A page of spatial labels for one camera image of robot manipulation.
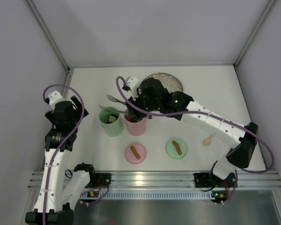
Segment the metal tongs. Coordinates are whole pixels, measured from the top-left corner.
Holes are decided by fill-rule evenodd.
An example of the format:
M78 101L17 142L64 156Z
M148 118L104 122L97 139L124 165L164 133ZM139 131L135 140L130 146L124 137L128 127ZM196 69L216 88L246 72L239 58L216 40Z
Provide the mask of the metal tongs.
M116 99L115 97L111 96L111 95L107 95L107 98L111 101L111 102L115 102L115 103L120 103L122 105L125 105L125 103L123 101L120 101L118 99ZM128 112L126 111L121 111L121 110L118 110L114 107L104 107L102 105L99 105L100 109L101 110L104 110L106 112L113 112L113 113L120 113L120 114L124 114L124 115L128 115Z

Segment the cucumber sushi roll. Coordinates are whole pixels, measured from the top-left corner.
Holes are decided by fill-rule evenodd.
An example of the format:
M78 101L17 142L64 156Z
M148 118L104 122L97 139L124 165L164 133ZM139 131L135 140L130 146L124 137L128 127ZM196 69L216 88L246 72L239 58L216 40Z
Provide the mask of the cucumber sushi roll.
M110 115L108 118L108 123L114 123L118 118L114 115Z

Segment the green round lid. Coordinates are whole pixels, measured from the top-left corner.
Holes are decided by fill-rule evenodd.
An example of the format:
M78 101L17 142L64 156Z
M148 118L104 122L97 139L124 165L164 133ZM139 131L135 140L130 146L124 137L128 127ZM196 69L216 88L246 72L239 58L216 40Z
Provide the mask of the green round lid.
M186 156L188 147L182 139L174 138L167 142L165 152L171 159L178 160Z

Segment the pink round lid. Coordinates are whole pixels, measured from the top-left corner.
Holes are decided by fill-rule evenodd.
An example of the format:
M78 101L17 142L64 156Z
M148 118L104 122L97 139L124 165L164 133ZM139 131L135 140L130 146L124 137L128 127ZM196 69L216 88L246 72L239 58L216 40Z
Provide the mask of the pink round lid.
M142 163L147 156L145 147L139 143L129 145L125 150L125 159L128 163L138 165Z

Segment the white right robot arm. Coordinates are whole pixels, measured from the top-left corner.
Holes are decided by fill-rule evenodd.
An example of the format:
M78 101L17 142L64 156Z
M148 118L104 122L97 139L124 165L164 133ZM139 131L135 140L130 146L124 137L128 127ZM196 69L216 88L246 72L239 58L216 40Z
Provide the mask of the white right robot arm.
M146 116L175 118L213 134L230 147L211 169L209 180L214 186L224 183L237 168L248 168L257 143L258 126L255 123L242 125L228 121L181 91L169 92L160 80L152 77L142 82L128 77L123 90L132 94L126 106L128 115L134 120Z

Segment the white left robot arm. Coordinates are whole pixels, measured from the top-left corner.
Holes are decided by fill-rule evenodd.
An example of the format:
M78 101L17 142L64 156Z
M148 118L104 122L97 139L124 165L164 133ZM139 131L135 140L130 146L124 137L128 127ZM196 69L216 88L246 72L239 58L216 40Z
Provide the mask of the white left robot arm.
M65 186L67 162L77 137L78 125L88 115L76 96L70 100L50 96L45 100L52 107L45 116L52 128L45 136L45 165L41 188L31 212L26 213L29 225L71 225L74 209L84 188L96 183L93 165L81 163Z

